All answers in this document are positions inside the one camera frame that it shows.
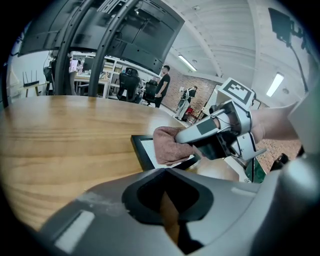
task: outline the ceiling light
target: ceiling light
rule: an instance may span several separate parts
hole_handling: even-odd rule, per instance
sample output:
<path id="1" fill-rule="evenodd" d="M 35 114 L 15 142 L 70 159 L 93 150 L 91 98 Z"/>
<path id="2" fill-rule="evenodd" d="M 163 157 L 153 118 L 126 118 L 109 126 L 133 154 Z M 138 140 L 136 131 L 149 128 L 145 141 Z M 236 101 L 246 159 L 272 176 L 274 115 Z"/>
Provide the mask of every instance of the ceiling light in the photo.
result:
<path id="1" fill-rule="evenodd" d="M 279 85 L 281 84 L 284 78 L 285 77 L 282 74 L 277 73 L 266 95 L 271 97 L 278 89 Z"/>
<path id="2" fill-rule="evenodd" d="M 197 71 L 182 55 L 178 56 L 192 71 Z"/>

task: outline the pink towel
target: pink towel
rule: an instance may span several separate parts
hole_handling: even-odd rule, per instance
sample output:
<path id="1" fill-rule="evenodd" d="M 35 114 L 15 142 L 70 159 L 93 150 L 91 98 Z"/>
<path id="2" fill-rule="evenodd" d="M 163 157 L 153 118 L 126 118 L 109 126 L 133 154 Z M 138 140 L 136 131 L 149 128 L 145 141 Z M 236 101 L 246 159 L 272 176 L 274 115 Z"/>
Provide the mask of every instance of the pink towel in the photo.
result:
<path id="1" fill-rule="evenodd" d="M 155 158 L 160 165 L 173 165 L 187 160 L 194 154 L 194 149 L 189 144 L 175 142 L 178 132 L 185 128 L 162 126 L 153 133 Z"/>

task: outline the man in black shirt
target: man in black shirt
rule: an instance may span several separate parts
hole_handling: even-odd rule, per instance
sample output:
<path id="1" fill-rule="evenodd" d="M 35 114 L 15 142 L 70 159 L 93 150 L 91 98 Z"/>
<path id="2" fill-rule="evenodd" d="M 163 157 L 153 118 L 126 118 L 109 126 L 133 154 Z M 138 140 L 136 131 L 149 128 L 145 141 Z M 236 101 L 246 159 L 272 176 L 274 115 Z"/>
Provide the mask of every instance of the man in black shirt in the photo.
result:
<path id="1" fill-rule="evenodd" d="M 188 107 L 190 106 L 191 97 L 194 98 L 196 96 L 197 89 L 198 87 L 194 86 L 183 92 L 183 95 L 178 103 L 177 111 L 175 114 L 176 119 L 179 119 L 180 121 L 182 120 Z"/>
<path id="2" fill-rule="evenodd" d="M 156 108 L 160 108 L 160 104 L 164 96 L 166 96 L 166 93 L 170 84 L 169 71 L 170 71 L 170 67 L 168 65 L 163 66 L 162 68 L 163 77 L 156 88 L 156 95 L 154 96 Z"/>

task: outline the large monitor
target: large monitor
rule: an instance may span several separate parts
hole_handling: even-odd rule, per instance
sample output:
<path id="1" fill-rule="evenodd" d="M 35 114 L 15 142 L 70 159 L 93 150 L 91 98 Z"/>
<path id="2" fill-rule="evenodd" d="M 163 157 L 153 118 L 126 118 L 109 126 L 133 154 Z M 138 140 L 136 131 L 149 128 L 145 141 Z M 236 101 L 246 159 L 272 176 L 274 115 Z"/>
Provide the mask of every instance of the large monitor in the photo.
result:
<path id="1" fill-rule="evenodd" d="M 127 0 L 96 0 L 84 16 L 70 51 L 95 52 L 111 22 Z M 35 18 L 23 38 L 19 56 L 58 50 L 70 15 L 80 0 L 55 0 Z M 107 11 L 110 5 L 115 7 Z M 161 0 L 138 2 L 118 28 L 107 54 L 159 74 L 184 20 Z"/>

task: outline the ceiling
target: ceiling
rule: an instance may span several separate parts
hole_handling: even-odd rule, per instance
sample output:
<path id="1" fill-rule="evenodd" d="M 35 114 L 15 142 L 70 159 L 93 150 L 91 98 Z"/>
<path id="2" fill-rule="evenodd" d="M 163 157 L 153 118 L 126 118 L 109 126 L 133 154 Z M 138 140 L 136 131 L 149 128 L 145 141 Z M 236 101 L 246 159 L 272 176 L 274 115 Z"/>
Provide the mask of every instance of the ceiling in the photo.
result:
<path id="1" fill-rule="evenodd" d="M 273 33 L 268 8 L 289 15 L 297 27 L 301 26 L 280 3 L 275 0 L 162 1 L 185 20 L 166 59 L 181 73 L 217 82 L 231 77 L 255 90 L 257 98 L 270 107 L 286 106 L 303 97 L 297 60 Z M 310 60 L 301 44 L 302 39 L 292 37 L 292 46 L 308 78 L 309 69 L 316 62 Z M 197 72 L 191 72 L 180 61 L 180 54 Z M 284 75 L 284 80 L 273 96 L 268 97 L 266 93 L 277 72 Z"/>

